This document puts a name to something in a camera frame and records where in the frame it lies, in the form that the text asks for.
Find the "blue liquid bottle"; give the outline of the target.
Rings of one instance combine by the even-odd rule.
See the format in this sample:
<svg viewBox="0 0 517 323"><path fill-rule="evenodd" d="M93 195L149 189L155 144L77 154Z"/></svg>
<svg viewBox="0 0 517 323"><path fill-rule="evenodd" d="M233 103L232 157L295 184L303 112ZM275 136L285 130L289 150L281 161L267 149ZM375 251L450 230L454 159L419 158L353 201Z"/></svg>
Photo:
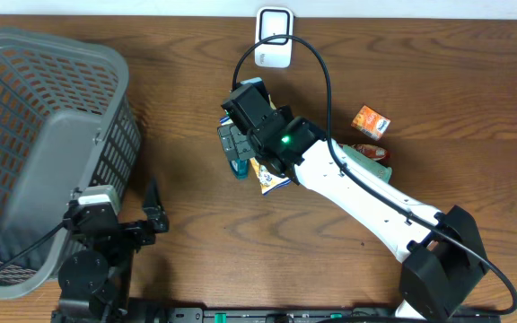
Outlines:
<svg viewBox="0 0 517 323"><path fill-rule="evenodd" d="M248 160L233 160L229 164L236 179L246 179L248 177L250 167Z"/></svg>

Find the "yellow snack bag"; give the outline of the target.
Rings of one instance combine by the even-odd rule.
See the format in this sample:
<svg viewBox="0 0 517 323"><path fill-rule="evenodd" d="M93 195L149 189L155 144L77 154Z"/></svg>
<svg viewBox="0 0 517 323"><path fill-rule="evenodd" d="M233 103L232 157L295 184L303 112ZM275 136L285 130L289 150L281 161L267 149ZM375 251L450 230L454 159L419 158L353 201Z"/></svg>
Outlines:
<svg viewBox="0 0 517 323"><path fill-rule="evenodd" d="M227 116L225 113L225 116L220 119L220 126L224 124L231 124L233 123L231 119ZM258 178L260 187L261 187L261 194L263 196L266 196L269 192L272 190L275 190L277 188L281 188L284 186L287 186L291 183L291 180L289 178L281 178L278 176L275 176L274 174L271 174L267 168L262 165L256 157L248 159L249 161L249 173L250 170L253 170L255 172L255 175Z"/></svg>

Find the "small orange sachet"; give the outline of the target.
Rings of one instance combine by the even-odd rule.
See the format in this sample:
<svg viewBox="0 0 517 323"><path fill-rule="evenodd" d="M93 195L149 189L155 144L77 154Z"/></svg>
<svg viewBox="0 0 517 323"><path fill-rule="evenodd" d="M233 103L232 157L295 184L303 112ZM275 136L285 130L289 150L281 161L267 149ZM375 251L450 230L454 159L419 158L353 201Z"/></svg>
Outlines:
<svg viewBox="0 0 517 323"><path fill-rule="evenodd" d="M363 105L352 120L351 127L378 141L390 125L390 120L380 113Z"/></svg>

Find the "red candy bar wrapper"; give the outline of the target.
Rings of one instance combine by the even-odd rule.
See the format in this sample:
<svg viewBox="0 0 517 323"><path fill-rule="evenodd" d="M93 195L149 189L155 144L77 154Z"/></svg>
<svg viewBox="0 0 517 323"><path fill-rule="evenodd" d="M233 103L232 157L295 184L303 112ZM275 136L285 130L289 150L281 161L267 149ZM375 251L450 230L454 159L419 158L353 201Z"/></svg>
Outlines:
<svg viewBox="0 0 517 323"><path fill-rule="evenodd" d="M390 157L390 153L386 149L373 144L340 144L339 146L353 160L367 159L384 162Z"/></svg>

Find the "teal wet wipes pack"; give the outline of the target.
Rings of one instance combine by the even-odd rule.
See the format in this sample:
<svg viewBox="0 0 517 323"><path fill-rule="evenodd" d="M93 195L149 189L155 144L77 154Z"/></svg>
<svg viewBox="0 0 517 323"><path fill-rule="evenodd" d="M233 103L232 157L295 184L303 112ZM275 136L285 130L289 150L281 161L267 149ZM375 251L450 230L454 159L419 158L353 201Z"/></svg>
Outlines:
<svg viewBox="0 0 517 323"><path fill-rule="evenodd" d="M378 177L385 183L390 181L392 173L392 169L390 167L381 165L376 160L360 153L352 146L342 145L341 148L350 159L363 167L365 170L369 171L372 175Z"/></svg>

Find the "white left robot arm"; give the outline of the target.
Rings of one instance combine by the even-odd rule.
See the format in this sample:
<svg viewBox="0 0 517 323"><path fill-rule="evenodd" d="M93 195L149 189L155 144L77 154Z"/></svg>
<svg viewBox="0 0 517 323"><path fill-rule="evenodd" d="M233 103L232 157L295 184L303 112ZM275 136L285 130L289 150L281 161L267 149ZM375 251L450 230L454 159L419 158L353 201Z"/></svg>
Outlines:
<svg viewBox="0 0 517 323"><path fill-rule="evenodd" d="M61 294L53 322L122 322L128 313L135 253L170 229L158 185L152 179L142 204L144 220L122 223L111 185L86 188L69 202L63 223L83 249L58 270Z"/></svg>

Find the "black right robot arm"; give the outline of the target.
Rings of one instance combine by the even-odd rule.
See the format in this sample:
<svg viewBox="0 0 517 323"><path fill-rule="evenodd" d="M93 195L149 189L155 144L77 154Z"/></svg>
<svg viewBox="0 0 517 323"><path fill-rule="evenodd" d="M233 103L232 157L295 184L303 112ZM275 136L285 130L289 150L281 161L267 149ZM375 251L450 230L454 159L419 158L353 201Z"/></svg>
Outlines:
<svg viewBox="0 0 517 323"><path fill-rule="evenodd" d="M471 214L458 206L443 213L401 193L289 108L258 119L229 112L217 133L228 160L254 159L272 176L324 196L387 247L402 265L396 317L448 321L488 273Z"/></svg>

